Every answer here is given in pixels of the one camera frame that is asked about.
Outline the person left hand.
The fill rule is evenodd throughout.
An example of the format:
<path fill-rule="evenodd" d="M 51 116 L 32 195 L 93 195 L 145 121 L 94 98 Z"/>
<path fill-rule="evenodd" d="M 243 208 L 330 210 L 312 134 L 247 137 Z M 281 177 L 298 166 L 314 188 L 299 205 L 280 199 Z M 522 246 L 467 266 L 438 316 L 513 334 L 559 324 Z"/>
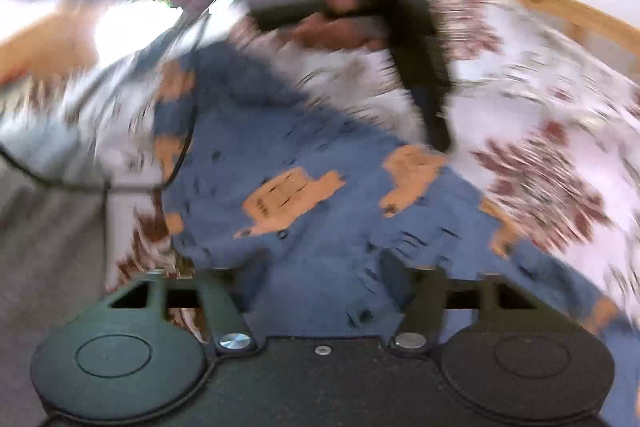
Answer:
<path fill-rule="evenodd" d="M 358 9 L 358 0 L 326 0 L 326 3 L 336 14 Z M 305 18 L 295 27 L 280 29 L 278 38 L 282 43 L 295 42 L 308 49 L 337 51 L 368 48 L 378 51 L 386 48 L 386 42 L 374 23 L 350 18 L 328 20 L 320 13 Z"/>

